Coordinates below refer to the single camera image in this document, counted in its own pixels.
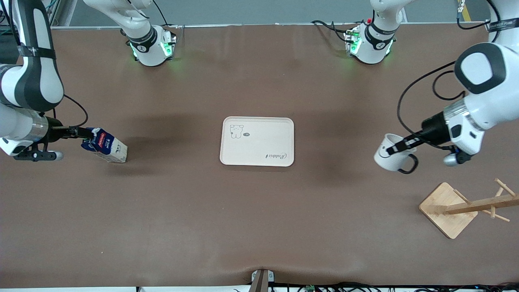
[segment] brown table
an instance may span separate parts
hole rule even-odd
[[[455,25],[404,25],[378,65],[348,59],[333,32],[313,26],[229,26],[179,31],[176,59],[132,60],[118,31],[53,31],[65,92],[129,146],[108,164],[62,140],[56,163],[0,155],[0,286],[178,286],[249,281],[499,284],[518,281],[519,214],[478,216],[448,240],[418,210],[447,181],[469,199],[492,196],[493,179],[519,191],[517,123],[486,134],[480,154],[455,168],[442,151],[418,150],[412,175],[385,171],[373,154],[401,91],[485,39]],[[432,78],[409,92],[414,129],[448,103]],[[453,76],[439,90],[454,95]],[[58,118],[83,116],[64,100]],[[224,166],[227,116],[295,123],[289,168]]]

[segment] bear drawing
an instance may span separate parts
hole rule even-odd
[[[241,132],[243,131],[243,125],[231,125],[230,126],[230,137],[233,139],[241,138]]]

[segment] wooden base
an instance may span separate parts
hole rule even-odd
[[[420,204],[419,209],[445,236],[455,239],[477,216],[476,212],[443,214],[446,206],[464,203],[450,184],[443,182]]]

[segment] black mug handle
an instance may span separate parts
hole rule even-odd
[[[411,157],[413,159],[413,161],[415,162],[413,167],[411,167],[410,170],[403,170],[402,168],[400,168],[398,170],[399,172],[401,172],[401,173],[403,173],[405,175],[408,175],[408,174],[412,173],[418,167],[418,158],[415,155],[413,155],[413,154],[409,154],[409,157]]]

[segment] white tray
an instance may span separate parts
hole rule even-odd
[[[294,122],[287,117],[226,118],[220,161],[226,165],[291,166]]]

